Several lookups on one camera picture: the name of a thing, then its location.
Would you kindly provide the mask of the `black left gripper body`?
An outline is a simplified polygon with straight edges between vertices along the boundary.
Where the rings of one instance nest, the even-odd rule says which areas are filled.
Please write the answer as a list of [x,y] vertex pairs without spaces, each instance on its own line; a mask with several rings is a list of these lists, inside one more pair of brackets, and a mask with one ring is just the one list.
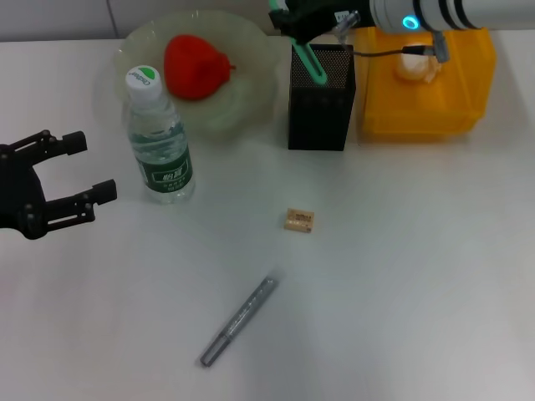
[[1,145],[1,228],[18,231],[29,240],[42,238],[47,234],[45,206],[32,158]]

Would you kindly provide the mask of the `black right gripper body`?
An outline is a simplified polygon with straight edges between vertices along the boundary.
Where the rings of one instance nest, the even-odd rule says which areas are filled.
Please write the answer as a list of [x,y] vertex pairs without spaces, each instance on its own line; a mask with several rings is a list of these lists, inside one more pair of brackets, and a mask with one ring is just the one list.
[[292,15],[296,18],[292,27],[292,37],[298,42],[309,42],[328,33],[338,24],[335,14],[345,11],[359,13],[360,27],[370,28],[372,26],[369,1],[292,1]]

